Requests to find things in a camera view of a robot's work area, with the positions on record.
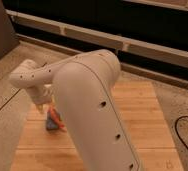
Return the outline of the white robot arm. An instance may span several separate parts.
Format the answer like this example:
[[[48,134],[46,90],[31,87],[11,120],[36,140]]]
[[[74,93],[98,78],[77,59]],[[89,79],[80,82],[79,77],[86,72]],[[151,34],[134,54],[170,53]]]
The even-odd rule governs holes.
[[[117,56],[101,49],[44,67],[27,59],[9,80],[37,105],[55,102],[88,171],[144,171],[111,94],[120,71]]]

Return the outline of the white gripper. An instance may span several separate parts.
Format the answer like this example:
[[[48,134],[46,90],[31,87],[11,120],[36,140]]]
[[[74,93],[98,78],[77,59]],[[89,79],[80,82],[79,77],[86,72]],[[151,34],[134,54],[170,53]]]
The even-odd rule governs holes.
[[[44,105],[52,101],[52,93],[49,88],[44,85],[34,86],[28,89],[28,94],[32,101],[36,104],[36,108],[40,114],[44,114]]]

